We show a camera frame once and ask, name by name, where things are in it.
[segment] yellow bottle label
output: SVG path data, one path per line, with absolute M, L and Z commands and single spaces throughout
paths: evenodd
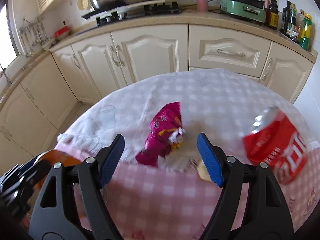
M 270 25 L 273 27 L 278 27 L 279 15 L 272 12 L 270 16 L 271 16 Z
M 305 26 L 304 28 L 302 28 L 301 31 L 301 39 L 306 37 L 306 38 L 310 38 L 311 35 L 311 25 Z

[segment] black bottle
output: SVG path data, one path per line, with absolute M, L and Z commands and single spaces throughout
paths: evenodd
M 291 6 L 291 2 L 287 0 L 287 7 L 284 7 L 282 10 L 282 23 L 281 23 L 280 32 L 283 33 L 284 35 L 287 33 L 288 21 L 290 17 L 290 6 Z

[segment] green electric cooker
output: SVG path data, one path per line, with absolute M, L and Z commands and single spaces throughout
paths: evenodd
M 220 9 L 232 17 L 262 25 L 266 20 L 263 4 L 262 0 L 221 0 Z

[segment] red can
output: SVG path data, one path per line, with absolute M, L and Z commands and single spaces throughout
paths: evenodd
M 256 117 L 243 143 L 249 160 L 255 165 L 267 163 L 282 184 L 292 181 L 307 161 L 306 144 L 300 133 L 275 106 Z

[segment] gas stove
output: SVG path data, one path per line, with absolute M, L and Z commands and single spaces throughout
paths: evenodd
M 109 11 L 103 11 L 103 9 L 100 9 L 83 15 L 82 18 L 89 20 L 95 17 L 97 26 L 103 26 L 110 23 L 140 17 L 162 14 L 179 14 L 182 11 L 183 9 L 180 9 L 178 3 L 175 1 L 166 3 L 165 0 L 154 0 L 121 6 Z

